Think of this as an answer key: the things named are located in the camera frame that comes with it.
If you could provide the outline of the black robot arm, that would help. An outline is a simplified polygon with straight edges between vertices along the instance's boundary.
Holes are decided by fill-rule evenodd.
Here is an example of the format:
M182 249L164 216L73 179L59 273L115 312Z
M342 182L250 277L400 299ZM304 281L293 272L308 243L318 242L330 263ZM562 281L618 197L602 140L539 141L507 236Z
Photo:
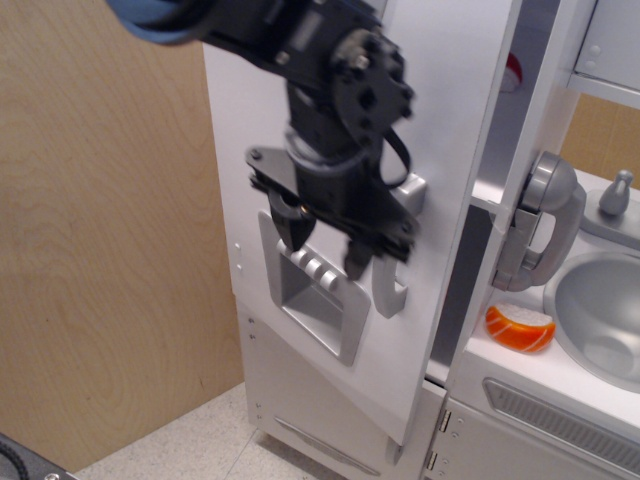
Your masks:
M417 222L381 175L390 146L410 153L394 131L414 97L404 60L363 1L113 1L136 37L160 45L200 41L238 55L286 82L286 147L252 149L254 188L269 200L284 244L298 251L317 222L348 236L347 276L373 257L409 258Z

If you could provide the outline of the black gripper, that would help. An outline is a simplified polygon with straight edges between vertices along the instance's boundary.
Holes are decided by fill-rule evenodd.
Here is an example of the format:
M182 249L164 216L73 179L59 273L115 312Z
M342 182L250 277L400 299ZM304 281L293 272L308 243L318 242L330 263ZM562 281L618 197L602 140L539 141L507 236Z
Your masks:
M359 280L374 255L406 262L418 233L415 218L381 178L381 157L380 142L343 159L253 147L246 163L253 187L268 196L285 246L300 250L316 222L325 223L350 238L344 271Z

